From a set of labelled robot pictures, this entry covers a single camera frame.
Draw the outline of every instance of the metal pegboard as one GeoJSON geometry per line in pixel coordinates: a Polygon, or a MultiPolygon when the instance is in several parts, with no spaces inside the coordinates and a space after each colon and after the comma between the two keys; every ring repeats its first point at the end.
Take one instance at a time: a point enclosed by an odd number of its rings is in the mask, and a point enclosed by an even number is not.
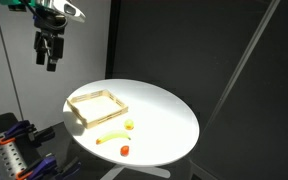
{"type": "Polygon", "coordinates": [[[0,145],[0,179],[15,179],[16,173],[24,170],[26,164],[15,143],[0,145]]]}

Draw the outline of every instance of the cable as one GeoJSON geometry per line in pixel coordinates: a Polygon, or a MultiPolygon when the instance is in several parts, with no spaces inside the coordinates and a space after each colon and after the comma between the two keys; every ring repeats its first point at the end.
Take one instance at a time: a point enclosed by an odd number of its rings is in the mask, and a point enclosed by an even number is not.
{"type": "Polygon", "coordinates": [[[52,30],[61,30],[64,29],[65,26],[67,25],[67,19],[65,18],[65,22],[64,24],[60,25],[60,26],[53,26],[49,23],[47,23],[39,14],[36,13],[36,11],[34,11],[34,9],[28,4],[28,2],[26,0],[20,0],[21,3],[23,3],[32,13],[34,16],[36,16],[37,18],[39,18],[44,24],[45,26],[47,26],[48,28],[52,29],[52,30]]]}

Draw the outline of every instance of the small yellow fruit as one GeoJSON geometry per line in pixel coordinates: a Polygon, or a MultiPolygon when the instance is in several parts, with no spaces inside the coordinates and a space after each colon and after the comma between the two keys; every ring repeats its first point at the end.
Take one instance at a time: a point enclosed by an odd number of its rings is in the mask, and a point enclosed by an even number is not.
{"type": "Polygon", "coordinates": [[[134,122],[131,120],[131,119],[127,119],[125,122],[124,122],[124,127],[125,129],[127,130],[132,130],[134,128],[134,122]]]}

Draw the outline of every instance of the floor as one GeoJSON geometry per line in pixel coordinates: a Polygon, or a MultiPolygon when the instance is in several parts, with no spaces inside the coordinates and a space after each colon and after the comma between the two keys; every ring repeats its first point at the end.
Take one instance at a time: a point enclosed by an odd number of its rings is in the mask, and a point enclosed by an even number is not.
{"type": "MultiPolygon", "coordinates": [[[[41,155],[48,153],[55,154],[57,164],[59,166],[68,163],[74,157],[79,157],[82,166],[81,169],[74,175],[67,178],[99,180],[103,177],[115,164],[102,160],[91,153],[81,148],[67,132],[64,123],[55,125],[55,138],[45,142],[38,152],[41,155]]],[[[171,172],[171,177],[168,180],[189,180],[190,163],[186,158],[183,158],[175,163],[161,166],[160,168],[167,169],[171,172]]],[[[124,169],[114,180],[165,180],[161,177],[144,174],[141,172],[124,169]]]]}

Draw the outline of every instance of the toy fruit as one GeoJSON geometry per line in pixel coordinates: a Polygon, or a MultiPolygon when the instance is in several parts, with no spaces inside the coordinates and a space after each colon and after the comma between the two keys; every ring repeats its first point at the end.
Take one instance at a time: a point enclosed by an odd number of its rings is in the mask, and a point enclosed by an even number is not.
{"type": "Polygon", "coordinates": [[[96,140],[96,144],[101,144],[101,143],[104,143],[104,142],[111,140],[111,139],[114,139],[114,138],[127,138],[127,139],[131,140],[131,138],[129,137],[127,132],[125,132],[123,130],[113,130],[113,131],[105,133],[104,135],[99,137],[96,140]]]}
{"type": "Polygon", "coordinates": [[[125,129],[127,130],[132,130],[134,128],[134,122],[131,120],[131,119],[127,119],[125,122],[124,122],[124,127],[125,129]]]}
{"type": "Polygon", "coordinates": [[[129,153],[129,151],[130,151],[129,146],[123,146],[123,147],[121,148],[121,155],[122,155],[122,156],[127,156],[128,153],[129,153]]]}

